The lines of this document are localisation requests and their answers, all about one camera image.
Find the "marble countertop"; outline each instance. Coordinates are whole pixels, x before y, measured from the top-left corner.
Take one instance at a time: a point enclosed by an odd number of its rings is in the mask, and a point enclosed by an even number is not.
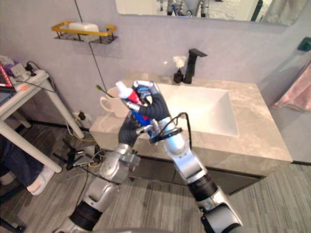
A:
[[[130,86],[133,80],[152,80],[177,85],[171,77],[146,73],[130,73],[123,81]],[[229,91],[239,130],[238,137],[191,131],[193,150],[206,166],[266,176],[292,162],[281,134],[255,84],[194,77],[191,86]],[[90,132],[97,142],[100,140],[100,133],[109,134],[104,145],[98,143],[101,147],[113,149],[117,144],[117,134],[122,122],[123,119],[116,118],[111,113],[105,114],[96,119]],[[157,146],[150,145],[147,136],[138,139],[135,149],[141,155],[170,160],[161,143]]]

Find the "cabinet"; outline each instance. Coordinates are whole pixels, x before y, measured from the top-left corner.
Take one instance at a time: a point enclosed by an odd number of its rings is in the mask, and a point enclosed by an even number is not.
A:
[[[208,168],[208,172],[216,184],[227,194],[237,192],[261,179],[260,176],[236,174],[231,171],[220,171],[213,168]],[[142,156],[139,166],[130,174],[130,177],[184,185],[171,161],[155,160]]]

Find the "blue jeans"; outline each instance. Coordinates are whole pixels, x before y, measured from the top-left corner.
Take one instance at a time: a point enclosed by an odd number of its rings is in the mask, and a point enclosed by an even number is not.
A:
[[[21,148],[0,135],[1,176],[13,172],[25,187],[31,185],[40,172],[43,164],[24,152]]]

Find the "wooden floor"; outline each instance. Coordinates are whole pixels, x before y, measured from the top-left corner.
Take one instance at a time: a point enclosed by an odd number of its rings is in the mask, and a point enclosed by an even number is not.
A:
[[[77,148],[87,143],[65,129],[34,125],[24,137],[46,154],[66,155],[62,138]],[[92,181],[88,176],[87,183]],[[1,206],[1,217],[26,224],[26,233],[49,233],[77,202],[86,173],[76,169],[55,174],[39,196],[21,191]],[[311,233],[311,166],[289,165],[230,197],[245,226],[259,233]],[[186,187],[148,180],[127,180],[95,229],[149,227],[176,233],[202,233],[200,212]]]

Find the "sink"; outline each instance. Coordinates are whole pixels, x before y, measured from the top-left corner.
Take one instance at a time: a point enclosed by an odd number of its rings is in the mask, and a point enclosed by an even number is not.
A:
[[[158,84],[172,117],[189,115],[191,131],[239,136],[229,92],[216,88]],[[178,126],[187,130],[186,119]]]

